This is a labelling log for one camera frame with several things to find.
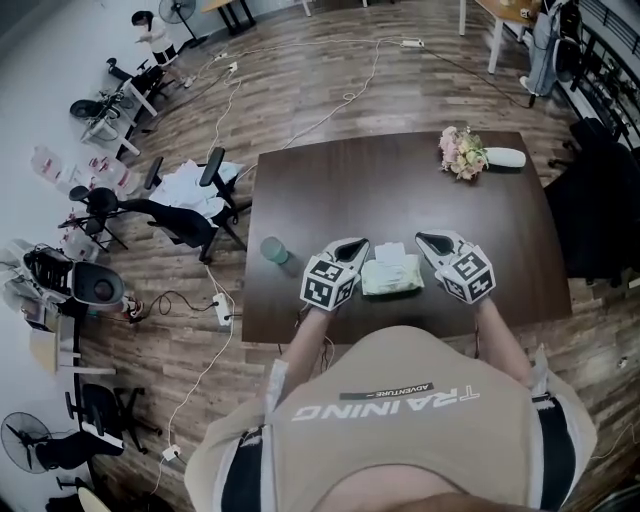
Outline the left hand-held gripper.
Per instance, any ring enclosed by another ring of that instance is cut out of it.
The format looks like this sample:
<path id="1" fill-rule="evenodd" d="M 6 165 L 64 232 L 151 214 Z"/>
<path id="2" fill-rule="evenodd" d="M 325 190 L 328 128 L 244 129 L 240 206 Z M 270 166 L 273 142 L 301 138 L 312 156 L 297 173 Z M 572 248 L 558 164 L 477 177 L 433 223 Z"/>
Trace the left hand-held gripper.
<path id="1" fill-rule="evenodd" d="M 348 268 L 324 256 L 312 256 L 303 273 L 300 299 L 328 312 L 339 308 L 352 297 L 369 250 L 370 242 L 363 237 L 330 242 L 322 253 L 332 261 L 344 261 Z"/>

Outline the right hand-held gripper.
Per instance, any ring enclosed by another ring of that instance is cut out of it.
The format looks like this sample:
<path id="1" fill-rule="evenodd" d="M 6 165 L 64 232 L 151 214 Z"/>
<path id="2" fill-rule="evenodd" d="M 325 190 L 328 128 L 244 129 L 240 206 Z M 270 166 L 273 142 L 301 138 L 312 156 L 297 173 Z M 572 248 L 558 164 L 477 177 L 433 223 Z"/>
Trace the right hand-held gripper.
<path id="1" fill-rule="evenodd" d="M 475 304 L 495 288 L 493 266 L 477 245 L 465 246 L 460 254 L 445 264 L 448 251 L 460 251 L 467 244 L 457 232 L 443 229 L 419 231 L 415 242 L 431 268 L 437 270 L 436 279 L 454 298 Z"/>

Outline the white plastic block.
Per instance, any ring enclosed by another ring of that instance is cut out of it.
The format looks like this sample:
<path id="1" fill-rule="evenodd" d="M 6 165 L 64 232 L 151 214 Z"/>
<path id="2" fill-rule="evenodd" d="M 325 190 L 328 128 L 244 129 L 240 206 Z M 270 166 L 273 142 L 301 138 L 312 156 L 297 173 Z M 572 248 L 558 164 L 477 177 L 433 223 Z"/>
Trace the white plastic block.
<path id="1" fill-rule="evenodd" d="M 393 266 L 404 263 L 406 257 L 402 242 L 387 242 L 375 247 L 375 259 L 378 263 Z"/>

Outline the person's left forearm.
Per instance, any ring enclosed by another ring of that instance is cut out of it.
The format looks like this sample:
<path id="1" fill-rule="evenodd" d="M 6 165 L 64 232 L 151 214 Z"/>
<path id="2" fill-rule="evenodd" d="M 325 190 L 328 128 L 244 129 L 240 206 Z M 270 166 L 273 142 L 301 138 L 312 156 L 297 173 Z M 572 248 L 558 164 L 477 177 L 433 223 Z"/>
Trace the person's left forearm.
<path id="1" fill-rule="evenodd" d="M 328 328 L 338 310 L 325 311 L 311 307 L 287 347 L 281 360 L 287 364 L 281 399 L 286 399 L 300 386 L 308 383 L 324 345 Z"/>

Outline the person's right forearm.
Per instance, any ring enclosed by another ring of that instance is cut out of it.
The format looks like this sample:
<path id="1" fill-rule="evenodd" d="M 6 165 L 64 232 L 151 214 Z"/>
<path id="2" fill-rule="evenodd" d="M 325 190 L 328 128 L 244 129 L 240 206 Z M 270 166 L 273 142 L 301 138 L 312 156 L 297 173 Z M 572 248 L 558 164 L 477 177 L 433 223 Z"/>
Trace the person's right forearm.
<path id="1" fill-rule="evenodd" d="M 523 386 L 529 387 L 532 381 L 531 363 L 489 297 L 477 303 L 475 320 L 480 358 Z"/>

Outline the translucent green cup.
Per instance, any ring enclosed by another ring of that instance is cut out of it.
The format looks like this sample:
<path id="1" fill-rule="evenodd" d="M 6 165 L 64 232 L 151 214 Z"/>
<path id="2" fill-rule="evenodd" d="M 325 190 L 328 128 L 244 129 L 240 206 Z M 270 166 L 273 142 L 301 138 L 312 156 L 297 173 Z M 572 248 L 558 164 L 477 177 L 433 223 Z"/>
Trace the translucent green cup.
<path id="1" fill-rule="evenodd" d="M 289 252 L 285 245 L 274 236 L 269 236 L 262 240 L 260 253 L 266 260 L 277 265 L 282 265 L 289 259 Z"/>

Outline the pink flower bouquet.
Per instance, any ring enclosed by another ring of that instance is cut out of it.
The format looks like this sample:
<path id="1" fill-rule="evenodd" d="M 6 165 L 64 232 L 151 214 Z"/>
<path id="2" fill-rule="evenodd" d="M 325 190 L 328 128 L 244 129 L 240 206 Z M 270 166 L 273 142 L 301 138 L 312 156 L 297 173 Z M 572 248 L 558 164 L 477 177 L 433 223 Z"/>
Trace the pink flower bouquet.
<path id="1" fill-rule="evenodd" d="M 445 128 L 439 139 L 439 149 L 442 154 L 441 169 L 452 173 L 457 180 L 473 181 L 489 168 L 487 150 L 469 127 Z"/>

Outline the white vase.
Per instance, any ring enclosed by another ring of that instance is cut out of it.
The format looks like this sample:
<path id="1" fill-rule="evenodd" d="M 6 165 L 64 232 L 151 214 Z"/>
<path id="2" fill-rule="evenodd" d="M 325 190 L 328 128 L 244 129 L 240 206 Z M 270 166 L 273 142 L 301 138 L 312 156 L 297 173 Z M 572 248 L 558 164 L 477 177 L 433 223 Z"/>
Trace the white vase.
<path id="1" fill-rule="evenodd" d="M 505 168 L 523 168 L 527 161 L 522 151 L 505 147 L 488 147 L 486 158 L 489 166 Z"/>

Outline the white power strip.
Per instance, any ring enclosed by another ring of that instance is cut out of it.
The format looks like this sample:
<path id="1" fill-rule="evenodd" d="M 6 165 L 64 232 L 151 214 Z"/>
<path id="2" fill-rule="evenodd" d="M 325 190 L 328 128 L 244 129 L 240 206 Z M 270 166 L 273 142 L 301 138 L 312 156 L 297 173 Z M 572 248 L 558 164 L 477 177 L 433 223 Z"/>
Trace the white power strip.
<path id="1" fill-rule="evenodd" d="M 230 326 L 234 318 L 234 302 L 224 292 L 219 292 L 213 296 L 213 306 L 221 326 Z"/>

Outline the white clothes pile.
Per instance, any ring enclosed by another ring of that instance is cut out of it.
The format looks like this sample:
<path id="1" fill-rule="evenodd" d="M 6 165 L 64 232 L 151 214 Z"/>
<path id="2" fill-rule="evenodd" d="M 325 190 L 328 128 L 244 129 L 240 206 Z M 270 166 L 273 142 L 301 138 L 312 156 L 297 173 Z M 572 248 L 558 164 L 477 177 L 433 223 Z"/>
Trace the white clothes pile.
<path id="1" fill-rule="evenodd" d="M 213 219 L 230 203 L 222 196 L 221 186 L 211 183 L 201 186 L 205 165 L 188 160 L 172 173 L 160 174 L 163 159 L 158 157 L 145 177 L 144 187 L 151 190 L 149 199 L 173 208 L 189 209 L 207 219 Z"/>

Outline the small black office chair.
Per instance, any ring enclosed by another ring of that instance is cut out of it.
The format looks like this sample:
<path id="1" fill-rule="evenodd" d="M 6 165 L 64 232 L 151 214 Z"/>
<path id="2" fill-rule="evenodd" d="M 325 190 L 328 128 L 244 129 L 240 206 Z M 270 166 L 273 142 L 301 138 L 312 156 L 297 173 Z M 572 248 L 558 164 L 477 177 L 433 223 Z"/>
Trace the small black office chair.
<path id="1" fill-rule="evenodd" d="M 108 228 L 107 221 L 119 215 L 119 200 L 116 194 L 105 187 L 89 189 L 85 186 L 76 186 L 68 194 L 72 202 L 79 202 L 86 206 L 85 217 L 77 217 L 71 214 L 69 218 L 59 225 L 63 228 L 79 228 L 102 251 L 108 252 L 107 247 L 100 241 L 100 236 L 106 232 L 110 239 L 107 242 L 116 241 L 125 250 L 128 247 Z"/>

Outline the wooden desk with black legs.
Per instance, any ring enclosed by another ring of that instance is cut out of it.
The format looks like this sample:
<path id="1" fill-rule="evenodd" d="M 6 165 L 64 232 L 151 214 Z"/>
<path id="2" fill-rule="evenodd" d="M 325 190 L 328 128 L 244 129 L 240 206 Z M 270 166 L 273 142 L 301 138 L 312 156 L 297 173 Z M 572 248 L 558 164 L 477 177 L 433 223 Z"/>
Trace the wooden desk with black legs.
<path id="1" fill-rule="evenodd" d="M 235 4 L 238 4 L 244 12 L 245 21 L 239 19 L 234 10 Z M 237 36 L 256 25 L 256 20 L 246 0 L 210 0 L 210 2 L 201 9 L 203 14 L 213 11 L 218 12 L 230 36 Z"/>

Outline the black swivel chair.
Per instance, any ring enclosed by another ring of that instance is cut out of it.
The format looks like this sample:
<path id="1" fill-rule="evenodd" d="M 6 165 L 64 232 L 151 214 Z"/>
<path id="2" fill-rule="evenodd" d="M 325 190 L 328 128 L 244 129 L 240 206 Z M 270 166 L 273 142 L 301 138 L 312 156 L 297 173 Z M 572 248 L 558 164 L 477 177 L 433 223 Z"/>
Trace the black swivel chair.
<path id="1" fill-rule="evenodd" d="M 38 462 L 46 471 L 72 470 L 88 463 L 97 455 L 120 456 L 124 453 L 123 433 L 126 432 L 134 447 L 147 454 L 138 439 L 138 431 L 144 430 L 160 437 L 161 428 L 153 426 L 134 414 L 139 396 L 145 395 L 141 387 L 127 391 L 124 388 L 108 388 L 98 384 L 82 386 L 81 402 L 74 405 L 65 394 L 67 411 L 71 418 L 81 421 L 78 432 L 64 438 L 50 439 L 35 448 Z"/>

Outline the black floor fan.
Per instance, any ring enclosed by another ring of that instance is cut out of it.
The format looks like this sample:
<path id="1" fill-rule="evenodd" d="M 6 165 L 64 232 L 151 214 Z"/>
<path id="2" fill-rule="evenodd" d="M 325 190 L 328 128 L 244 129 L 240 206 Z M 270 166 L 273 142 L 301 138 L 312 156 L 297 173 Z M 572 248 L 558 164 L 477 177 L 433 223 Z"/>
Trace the black floor fan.
<path id="1" fill-rule="evenodd" d="M 0 424 L 0 444 L 5 453 L 19 469 L 29 474 L 48 471 L 39 461 L 36 448 L 50 440 L 49 429 L 29 413 L 10 413 Z"/>
<path id="2" fill-rule="evenodd" d="M 200 46 L 206 41 L 205 37 L 198 37 L 188 24 L 189 18 L 196 9 L 196 0 L 160 0 L 158 12 L 165 23 L 182 24 L 191 38 L 187 41 L 189 48 Z"/>

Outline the cream round board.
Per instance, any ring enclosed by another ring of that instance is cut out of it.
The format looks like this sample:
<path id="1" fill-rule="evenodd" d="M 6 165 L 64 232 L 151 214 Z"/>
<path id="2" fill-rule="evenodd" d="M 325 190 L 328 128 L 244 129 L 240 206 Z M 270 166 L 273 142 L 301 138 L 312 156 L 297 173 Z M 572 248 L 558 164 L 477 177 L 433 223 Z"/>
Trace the cream round board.
<path id="1" fill-rule="evenodd" d="M 86 487 L 80 487 L 77 495 L 83 512 L 112 512 L 96 494 Z"/>

